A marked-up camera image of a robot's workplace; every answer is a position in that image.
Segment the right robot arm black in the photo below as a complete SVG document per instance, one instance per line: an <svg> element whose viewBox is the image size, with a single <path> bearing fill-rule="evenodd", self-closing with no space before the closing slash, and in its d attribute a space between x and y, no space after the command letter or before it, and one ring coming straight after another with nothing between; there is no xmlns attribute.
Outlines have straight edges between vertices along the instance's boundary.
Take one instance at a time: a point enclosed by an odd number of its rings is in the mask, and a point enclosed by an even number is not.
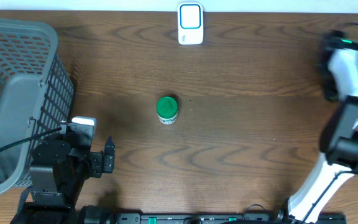
<svg viewBox="0 0 358 224"><path fill-rule="evenodd" d="M321 43L324 97L338 101L319 138L319 156L311 173L278 214L279 223L318 223L337 190L358 175L358 42L343 30L325 34Z"/></svg>

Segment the green lid jar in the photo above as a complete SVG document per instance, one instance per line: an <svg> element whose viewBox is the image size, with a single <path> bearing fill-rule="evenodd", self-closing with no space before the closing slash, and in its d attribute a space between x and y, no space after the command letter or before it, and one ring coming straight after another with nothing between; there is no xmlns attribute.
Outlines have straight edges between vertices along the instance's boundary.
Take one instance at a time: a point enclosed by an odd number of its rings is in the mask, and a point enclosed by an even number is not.
<svg viewBox="0 0 358 224"><path fill-rule="evenodd" d="M163 124L173 124L178 117L178 103L171 96L161 97L156 105L158 119Z"/></svg>

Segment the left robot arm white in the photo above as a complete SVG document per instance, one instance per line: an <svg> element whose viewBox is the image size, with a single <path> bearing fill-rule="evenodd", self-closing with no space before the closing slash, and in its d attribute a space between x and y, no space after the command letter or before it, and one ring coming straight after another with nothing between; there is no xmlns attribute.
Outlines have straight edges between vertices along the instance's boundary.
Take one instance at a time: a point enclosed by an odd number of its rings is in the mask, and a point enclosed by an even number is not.
<svg viewBox="0 0 358 224"><path fill-rule="evenodd" d="M20 197L13 223L115 223L106 208L76 203L86 180L112 173L116 146L108 138L102 151L91 151L94 127L63 123L32 153L32 185Z"/></svg>

